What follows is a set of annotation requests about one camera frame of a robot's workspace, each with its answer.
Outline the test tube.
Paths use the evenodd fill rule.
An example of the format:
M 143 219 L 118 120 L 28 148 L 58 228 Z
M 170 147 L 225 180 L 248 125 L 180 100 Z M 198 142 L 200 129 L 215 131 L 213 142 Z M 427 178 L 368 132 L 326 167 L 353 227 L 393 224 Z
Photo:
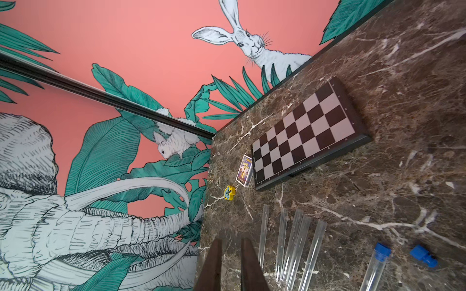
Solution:
M 297 235 L 296 245 L 292 253 L 290 271 L 288 272 L 287 279 L 286 279 L 286 289 L 288 291 L 292 291 L 293 286 L 294 286 L 297 269 L 298 269 L 300 259 L 303 253 L 305 241 L 308 236 L 308 230 L 309 230 L 310 224 L 311 224 L 311 218 L 308 216 L 304 216 L 301 222 L 300 228 L 299 228 L 298 235 Z
M 314 268 L 317 262 L 317 258 L 320 252 L 320 248 L 325 236 L 327 222 L 319 220 L 316 231 L 314 233 L 313 241 L 308 253 L 307 261 L 303 271 L 303 276 L 300 281 L 299 291 L 307 291 L 313 276 Z
M 282 270 L 283 270 L 283 256 L 286 240 L 286 225 L 288 221 L 288 210 L 284 209 L 280 212 L 280 225 L 279 225 L 279 236 L 277 242 L 277 257 L 275 261 L 275 280 L 280 281 Z
M 288 276 L 288 272 L 290 271 L 290 265 L 291 265 L 291 259 L 292 259 L 292 253 L 296 245 L 296 240 L 297 240 L 297 235 L 299 232 L 299 227 L 302 222 L 303 218 L 303 211 L 300 209 L 296 210 L 295 216 L 294 216 L 294 221 L 292 224 L 291 228 L 291 233 L 290 233 L 290 238 L 288 241 L 288 247 L 286 249 L 286 255 L 285 255 L 285 260 L 283 264 L 283 272 L 281 274 L 281 281 L 285 282 L 286 278 Z
M 390 255 L 391 249 L 378 242 L 366 270 L 360 291 L 377 290 L 379 281 L 381 280 L 382 273 Z
M 264 255 L 265 255 L 265 246 L 266 246 L 266 235 L 268 230 L 268 221 L 269 221 L 269 205 L 265 204 L 263 206 L 262 213 L 262 223 L 260 231 L 260 242 L 258 247 L 258 262 L 261 269 L 264 267 Z

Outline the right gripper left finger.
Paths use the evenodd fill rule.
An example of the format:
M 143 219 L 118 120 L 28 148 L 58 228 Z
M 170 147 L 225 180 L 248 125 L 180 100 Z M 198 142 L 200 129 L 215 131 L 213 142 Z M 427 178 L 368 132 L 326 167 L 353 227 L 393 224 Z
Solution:
M 222 270 L 222 240 L 215 239 L 209 248 L 194 291 L 220 291 Z

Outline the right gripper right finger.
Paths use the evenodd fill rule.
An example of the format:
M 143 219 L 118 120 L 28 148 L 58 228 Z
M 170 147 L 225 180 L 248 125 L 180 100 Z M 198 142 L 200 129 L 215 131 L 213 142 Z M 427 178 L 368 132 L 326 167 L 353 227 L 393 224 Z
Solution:
M 269 291 L 256 252 L 248 238 L 241 239 L 241 290 Z

